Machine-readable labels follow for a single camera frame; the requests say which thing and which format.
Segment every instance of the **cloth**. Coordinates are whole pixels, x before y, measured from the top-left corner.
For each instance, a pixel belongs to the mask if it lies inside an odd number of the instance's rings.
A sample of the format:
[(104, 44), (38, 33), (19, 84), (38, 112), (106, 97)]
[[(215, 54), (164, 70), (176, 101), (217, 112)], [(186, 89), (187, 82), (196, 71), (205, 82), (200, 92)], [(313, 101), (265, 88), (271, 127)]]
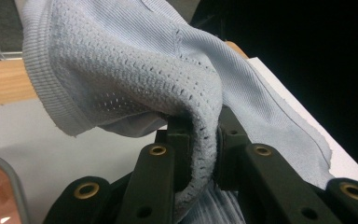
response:
[(323, 188), (331, 150), (240, 55), (187, 25), (165, 1), (30, 0), (23, 57), (56, 125), (77, 135), (101, 127), (130, 137), (194, 124), (192, 180), (175, 195), (181, 220), (211, 179), (217, 119), (228, 105), (251, 141), (271, 145)]

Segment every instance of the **ribbed fabric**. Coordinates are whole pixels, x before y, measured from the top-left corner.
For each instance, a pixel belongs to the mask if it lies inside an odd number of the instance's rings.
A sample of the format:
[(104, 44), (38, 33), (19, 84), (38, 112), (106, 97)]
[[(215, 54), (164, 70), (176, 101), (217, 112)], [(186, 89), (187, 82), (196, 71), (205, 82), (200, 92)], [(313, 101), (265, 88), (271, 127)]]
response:
[(241, 56), (165, 1), (30, 0), (23, 15), (27, 72), (64, 132), (98, 126), (138, 137), (166, 116), (192, 119), (192, 180), (175, 195), (175, 221), (211, 179), (222, 103), (253, 142), (276, 147), (305, 180), (324, 187), (331, 177), (324, 139)]

